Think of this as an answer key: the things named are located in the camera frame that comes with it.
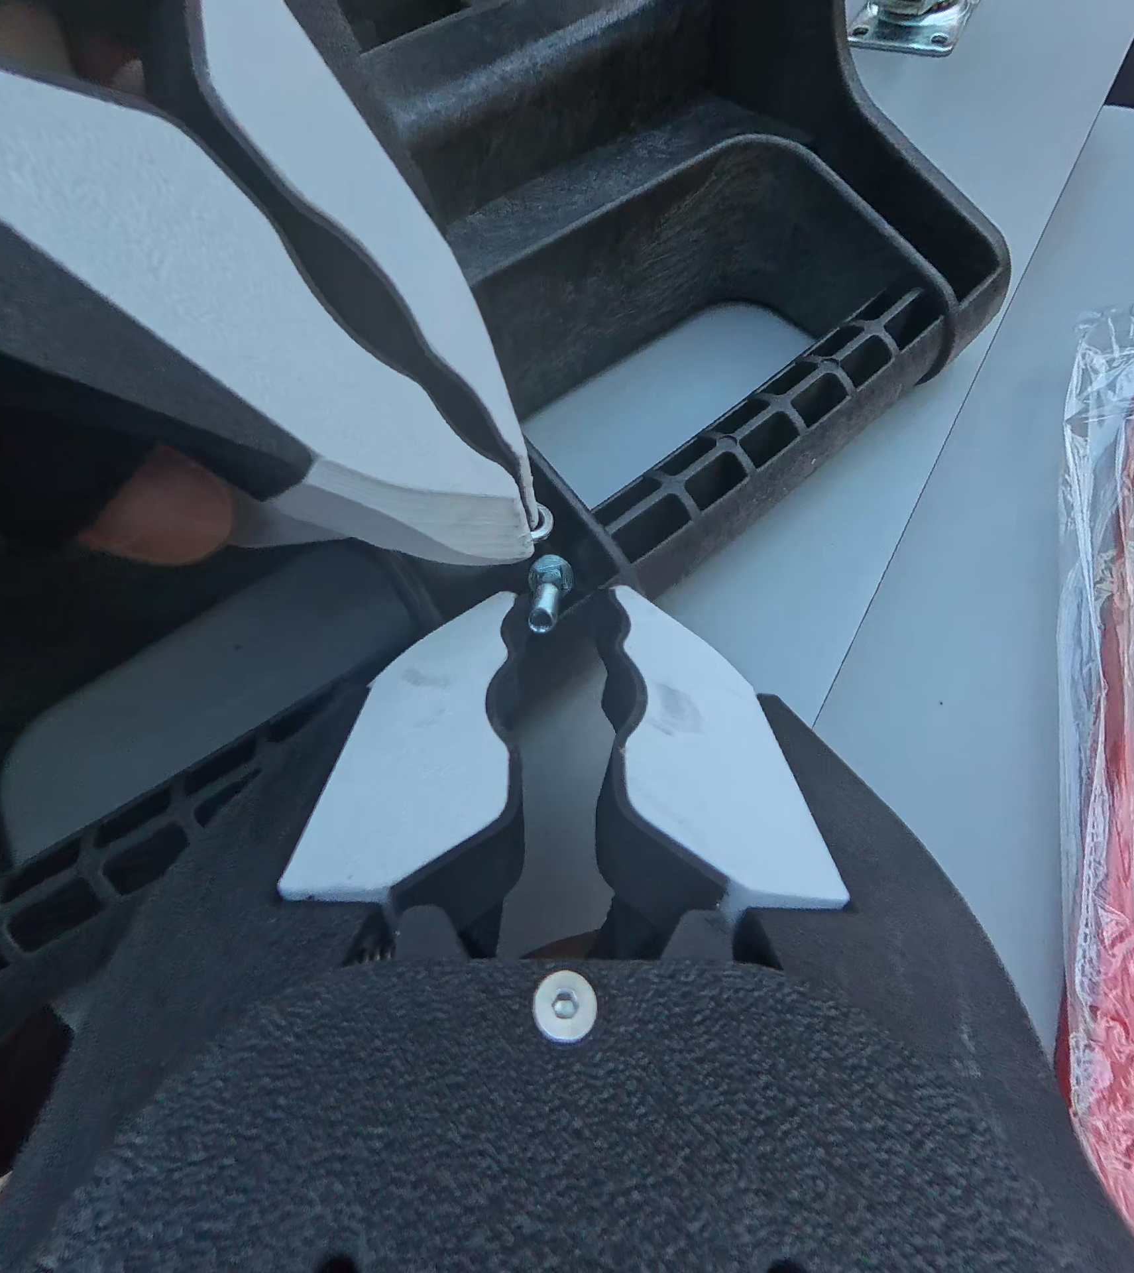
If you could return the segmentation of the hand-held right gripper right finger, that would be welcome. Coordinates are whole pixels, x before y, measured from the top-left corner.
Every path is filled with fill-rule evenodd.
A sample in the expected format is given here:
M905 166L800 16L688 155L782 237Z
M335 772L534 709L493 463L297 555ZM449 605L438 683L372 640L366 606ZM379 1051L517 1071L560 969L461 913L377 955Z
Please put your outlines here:
M685 913L841 911L850 893L750 679L627 585L596 613L615 741L595 861L618 943L666 943Z

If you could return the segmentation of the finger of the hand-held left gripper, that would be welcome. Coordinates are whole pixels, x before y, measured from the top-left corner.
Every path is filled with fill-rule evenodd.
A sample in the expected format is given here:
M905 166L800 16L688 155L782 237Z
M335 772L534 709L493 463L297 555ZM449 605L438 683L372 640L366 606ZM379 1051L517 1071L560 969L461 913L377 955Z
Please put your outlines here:
M367 360L235 176L147 107L0 69L0 222L302 444L294 425L327 436ZM534 551L530 532L332 534L460 566Z
M170 2L170 112L264 210L367 356L264 501L325 532L538 532L518 418L424 203L288 2Z

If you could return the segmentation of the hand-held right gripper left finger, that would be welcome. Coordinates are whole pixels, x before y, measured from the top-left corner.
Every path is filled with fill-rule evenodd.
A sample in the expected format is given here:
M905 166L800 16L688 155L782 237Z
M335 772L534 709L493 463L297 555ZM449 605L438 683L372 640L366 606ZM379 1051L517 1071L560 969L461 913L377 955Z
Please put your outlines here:
M525 603L498 592L378 674L306 821L281 899L437 906L464 940L495 940L524 862L509 717Z

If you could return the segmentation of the silver bolt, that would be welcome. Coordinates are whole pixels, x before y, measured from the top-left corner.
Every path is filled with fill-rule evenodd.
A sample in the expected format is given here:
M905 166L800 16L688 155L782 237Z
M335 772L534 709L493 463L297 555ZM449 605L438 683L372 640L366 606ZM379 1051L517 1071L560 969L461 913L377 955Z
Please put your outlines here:
M527 585L528 630L535 635L548 634L557 626L564 599L574 592L574 567L557 553L544 553L530 564Z

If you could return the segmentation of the black plastic moulded base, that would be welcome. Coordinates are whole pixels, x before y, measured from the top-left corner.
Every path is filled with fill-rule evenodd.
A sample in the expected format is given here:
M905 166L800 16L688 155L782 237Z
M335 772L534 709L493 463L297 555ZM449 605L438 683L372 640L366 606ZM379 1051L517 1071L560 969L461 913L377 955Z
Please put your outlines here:
M841 385L829 431L844 438L1002 302L1003 239L863 91L838 2L459 2L416 8L414 29L389 20L392 3L288 5L446 239L521 429L684 320L741 301L819 337L844 325L850 349L879 344L865 379L827 351L780 395L798 406L815 382ZM0 69L147 107L208 151L170 112L170 2L82 8L133 38L140 95L73 61ZM160 446L0 408L0 534L75 532ZM539 513L559 517L549 541L586 567L585 593L627 571L665 590L799 482L793 460L738 443L721 501L694 493L709 452L686 478L645 473L653 489L635 512L610 500L589 513L525 446ZM377 560L470 573L470 592L529 560L460 566L334 536Z

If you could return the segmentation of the white desk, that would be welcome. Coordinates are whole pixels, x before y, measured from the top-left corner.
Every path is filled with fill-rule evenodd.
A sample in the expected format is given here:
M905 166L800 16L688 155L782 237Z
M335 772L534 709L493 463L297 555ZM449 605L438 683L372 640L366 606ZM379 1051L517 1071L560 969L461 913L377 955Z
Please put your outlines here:
M1003 228L1003 314L934 385L660 601L774 692L926 843L1051 1046L1062 986L1055 482L1071 323L1134 306L1134 2L984 2L945 59L859 53L886 110ZM696 318L534 417L607 495L758 384L795 336L760 310ZM16 864L336 671L301 567L37 716L2 766ZM592 809L600 665L535 708L527 866L501 953L600 925Z

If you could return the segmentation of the person's left hand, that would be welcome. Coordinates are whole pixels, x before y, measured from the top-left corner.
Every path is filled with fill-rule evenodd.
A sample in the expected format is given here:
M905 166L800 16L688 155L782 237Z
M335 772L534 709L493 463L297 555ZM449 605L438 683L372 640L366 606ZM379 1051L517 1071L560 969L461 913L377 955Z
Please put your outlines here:
M160 446L75 541L125 560L186 566L224 549L235 524L233 489L186 455Z

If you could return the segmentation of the metal caster plate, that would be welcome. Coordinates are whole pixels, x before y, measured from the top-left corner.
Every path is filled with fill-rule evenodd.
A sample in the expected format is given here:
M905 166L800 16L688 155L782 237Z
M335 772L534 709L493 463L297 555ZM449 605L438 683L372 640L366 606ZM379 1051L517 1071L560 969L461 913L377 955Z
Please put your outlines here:
M927 57L950 54L972 2L865 1L846 23L849 43L873 51Z

